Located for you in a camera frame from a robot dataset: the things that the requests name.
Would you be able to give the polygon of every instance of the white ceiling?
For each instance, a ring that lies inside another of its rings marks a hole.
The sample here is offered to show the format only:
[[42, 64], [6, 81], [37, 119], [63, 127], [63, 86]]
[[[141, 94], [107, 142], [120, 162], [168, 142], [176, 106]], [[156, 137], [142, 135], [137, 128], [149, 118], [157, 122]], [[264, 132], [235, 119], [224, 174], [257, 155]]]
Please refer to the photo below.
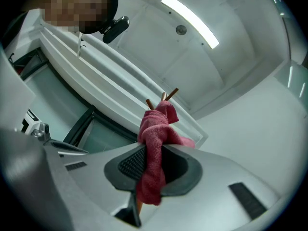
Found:
[[[178, 1], [209, 27], [218, 46], [211, 49], [194, 27], [161, 0], [119, 0], [115, 18], [128, 16], [130, 26], [109, 46], [167, 92], [178, 87], [176, 99], [189, 112], [200, 99], [211, 101], [242, 78], [262, 53], [237, 13], [251, 0]], [[187, 27], [185, 35], [176, 33], [178, 25]], [[93, 35], [102, 39], [100, 33]]]

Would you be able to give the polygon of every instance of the black grille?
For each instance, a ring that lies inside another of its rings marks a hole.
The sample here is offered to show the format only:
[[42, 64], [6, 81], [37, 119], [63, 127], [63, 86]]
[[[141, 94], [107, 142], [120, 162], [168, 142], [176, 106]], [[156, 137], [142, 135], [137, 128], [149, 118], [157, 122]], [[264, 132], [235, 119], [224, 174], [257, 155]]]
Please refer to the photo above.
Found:
[[70, 171], [70, 170], [74, 170], [74, 169], [77, 169], [77, 168], [80, 168], [80, 167], [84, 167], [86, 166], [87, 164], [85, 162], [79, 162], [79, 163], [75, 163], [75, 164], [70, 164], [70, 165], [66, 165], [66, 169], [67, 171]]
[[146, 147], [121, 161], [118, 169], [127, 177], [139, 180], [146, 169]]
[[252, 220], [266, 212], [266, 208], [242, 182], [230, 185], [229, 188]]

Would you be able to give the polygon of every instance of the red cloth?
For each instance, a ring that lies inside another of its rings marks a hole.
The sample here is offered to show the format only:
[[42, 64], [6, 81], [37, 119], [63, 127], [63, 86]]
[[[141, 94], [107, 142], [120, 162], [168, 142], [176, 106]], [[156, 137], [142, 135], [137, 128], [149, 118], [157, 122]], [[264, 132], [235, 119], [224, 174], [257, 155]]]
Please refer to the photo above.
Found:
[[194, 148], [191, 139], [181, 137], [169, 126], [179, 121], [177, 112], [168, 101], [161, 101], [155, 110], [145, 112], [141, 121], [138, 142], [147, 147], [147, 168], [137, 183], [137, 199], [149, 205], [159, 205], [160, 189], [166, 184], [161, 168], [162, 144], [180, 144]]

